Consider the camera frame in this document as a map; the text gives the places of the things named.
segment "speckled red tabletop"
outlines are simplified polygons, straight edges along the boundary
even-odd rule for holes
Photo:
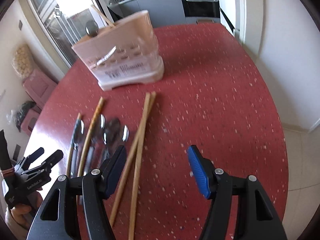
[[[52,93],[25,154],[44,147],[45,156],[39,162],[57,149],[65,154],[53,168],[44,195],[57,176],[65,173],[78,112],[88,127],[100,96],[105,97],[105,117],[118,116],[129,127],[129,149],[145,93],[155,90],[158,96],[147,124],[135,239],[199,238],[210,201],[199,194],[191,177],[186,155],[191,144],[230,175],[257,176],[282,220],[288,191],[284,134],[268,88],[252,60],[220,24],[169,26],[155,29],[155,33],[165,66],[162,81],[103,92],[85,65],[77,61]],[[114,226],[117,240],[128,237],[132,174],[133,170]],[[105,202],[108,214],[112,203],[113,197]],[[233,239],[235,220],[233,203],[226,239]],[[79,221],[87,239],[81,208]]]

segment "tile floor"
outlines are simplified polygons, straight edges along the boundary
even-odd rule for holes
[[[289,163],[289,192],[283,225],[296,240],[320,204],[320,127],[312,133],[284,130]]]

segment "metal screw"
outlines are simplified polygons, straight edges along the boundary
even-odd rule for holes
[[[222,174],[224,173],[224,171],[223,171],[223,169],[219,169],[219,168],[218,168],[218,169],[215,169],[215,170],[214,170],[214,173],[215,173],[215,174],[218,174],[218,175],[222,175]]]
[[[92,175],[98,175],[99,173],[100,173],[99,169],[94,169],[94,170],[91,171]]]
[[[250,180],[250,181],[256,181],[256,180],[257,180],[257,177],[254,176],[254,175],[250,175],[250,176],[249,176],[249,180]]]
[[[66,179],[66,176],[65,175],[60,175],[58,177],[58,181],[64,181]]]

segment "wooden chopstick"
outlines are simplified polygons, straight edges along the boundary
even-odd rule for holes
[[[68,155],[68,163],[67,163],[67,171],[66,171],[66,175],[69,178],[70,177],[70,169],[71,169],[71,160],[72,160],[72,155],[73,155],[73,149],[74,149],[74,144],[73,144],[73,136],[76,132],[76,127],[79,123],[79,121],[81,120],[81,114],[79,113],[75,122],[75,126],[73,128],[73,132],[72,132],[72,136],[71,136],[71,142],[70,142],[70,149],[69,149],[69,155]]]
[[[92,130],[94,129],[94,126],[95,126],[95,123],[97,121],[99,114],[101,113],[101,109],[103,107],[103,104],[104,104],[104,99],[103,99],[103,97],[101,97],[98,102],[98,105],[96,107],[96,110],[94,111],[89,129],[88,129],[85,141],[84,141],[84,145],[83,145],[83,149],[82,149],[82,153],[81,153],[81,159],[80,159],[80,163],[79,163],[78,177],[83,175],[84,165],[85,165],[85,161],[87,160],[88,149],[89,149],[89,146],[91,143]]]
[[[148,118],[148,107],[150,101],[150,94],[146,94],[144,101],[142,119],[141,119],[141,131],[137,146],[136,164],[134,169],[133,184],[132,184],[132,197],[131,197],[131,207],[130,207],[130,221],[129,221],[129,240],[134,240],[134,227],[136,222],[136,211],[137,211],[137,200],[138,200],[138,188],[139,188],[139,178],[140,169],[142,161],[143,143],[144,136],[146,132],[147,118]]]
[[[101,12],[99,11],[94,5],[91,5],[91,7],[106,21],[110,27],[114,27],[115,25]]]
[[[153,103],[156,99],[156,92],[152,92],[151,93],[151,96],[150,96],[150,101],[149,101],[149,106],[148,106],[148,116],[151,112],[151,109],[152,109],[152,106],[153,106]],[[133,142],[131,144],[131,147],[130,147],[130,151],[129,151],[129,154],[128,154],[128,158],[127,158],[127,161],[124,165],[124,169],[123,169],[123,172],[122,172],[122,175],[121,175],[121,178],[120,178],[120,181],[119,181],[119,186],[118,186],[118,190],[117,190],[117,193],[116,193],[116,198],[115,198],[115,201],[113,203],[113,206],[112,206],[112,211],[111,211],[111,214],[110,214],[110,217],[109,217],[109,222],[110,222],[110,225],[111,227],[113,227],[113,224],[116,220],[116,216],[117,216],[117,212],[118,212],[118,208],[119,208],[119,204],[121,202],[121,198],[122,198],[122,195],[123,195],[123,191],[124,191],[124,188],[125,188],[125,184],[127,182],[127,179],[128,179],[128,176],[129,176],[129,172],[130,172],[130,168],[131,168],[131,165],[132,165],[132,162],[136,156],[136,149],[137,149],[137,145],[138,145],[138,140],[139,140],[139,137],[140,137],[140,132],[142,130],[142,122],[140,121],[140,124],[139,124],[139,127],[138,127],[138,130],[134,136],[134,139],[133,139]]]

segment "white door frame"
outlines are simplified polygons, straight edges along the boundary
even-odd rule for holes
[[[236,9],[240,11],[239,42],[255,62],[260,52],[264,27],[264,0],[239,0]]]

